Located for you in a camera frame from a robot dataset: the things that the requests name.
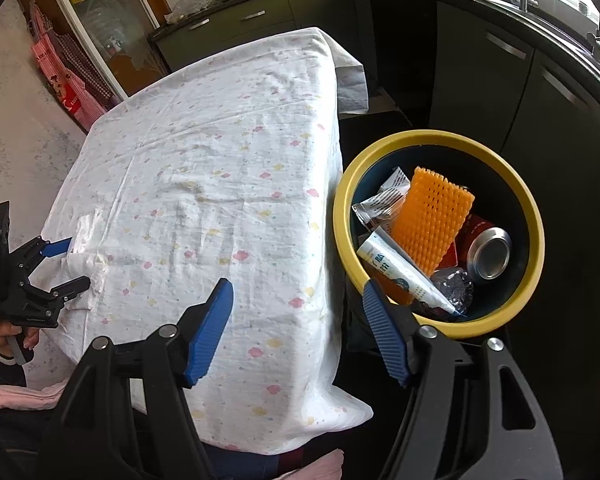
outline person's hand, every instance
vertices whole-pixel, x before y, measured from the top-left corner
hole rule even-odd
[[[12,325],[8,321],[0,321],[0,355],[5,357],[13,357],[13,351],[7,341],[8,335],[18,335],[22,332],[21,326]],[[25,337],[22,345],[28,350],[33,350],[34,346],[40,341],[40,329],[26,327]]]

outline white packaging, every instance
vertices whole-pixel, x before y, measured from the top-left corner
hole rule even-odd
[[[410,292],[416,300],[426,303],[429,308],[441,308],[449,314],[459,314],[382,228],[371,233],[357,254],[402,290]]]

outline white tablecloth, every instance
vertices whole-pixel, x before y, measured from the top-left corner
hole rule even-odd
[[[42,233],[73,237],[70,252],[34,275],[46,290],[82,274],[92,285],[46,335],[77,362],[96,336],[128,342],[177,321],[226,277],[232,316],[186,390],[203,441],[276,454],[370,418],[331,385],[338,106],[366,109],[362,66],[309,28],[187,66],[99,119]],[[142,408],[141,384],[132,397]]]

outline snack wrapper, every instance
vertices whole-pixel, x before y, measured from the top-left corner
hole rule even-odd
[[[391,224],[400,212],[411,182],[400,168],[394,168],[389,179],[380,186],[378,194],[351,208],[362,224],[372,231],[378,226],[390,233]]]

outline cabinet handle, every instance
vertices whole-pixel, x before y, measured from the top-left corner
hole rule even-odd
[[[493,43],[494,45],[499,46],[502,50],[505,50],[506,52],[509,52],[510,54],[519,57],[521,60],[526,59],[526,52],[522,52],[520,49],[515,48],[506,41],[502,41],[500,38],[494,36],[490,32],[487,32],[487,40],[491,41],[491,43]]]
[[[241,21],[250,20],[251,18],[257,18],[258,16],[262,16],[264,13],[265,13],[265,11],[261,10],[260,12],[255,12],[254,14],[249,14],[248,16],[245,16]]]
[[[209,18],[207,18],[206,20],[202,20],[200,23],[196,23],[195,25],[191,25],[189,27],[189,30],[193,30],[194,28],[198,28],[198,27],[202,27],[203,25],[205,25],[205,23],[209,22]]]
[[[554,87],[558,92],[560,92],[560,94],[562,94],[563,97],[565,99],[567,99],[567,101],[569,101],[570,103],[573,103],[575,105],[578,105],[578,106],[584,106],[584,102],[582,101],[582,99],[580,99],[576,94],[574,94],[565,85],[563,85],[560,82],[560,80],[555,75],[553,75],[551,72],[549,72],[547,69],[544,69],[544,73],[542,74],[542,77],[544,77],[544,79],[546,79],[546,81],[552,87]]]

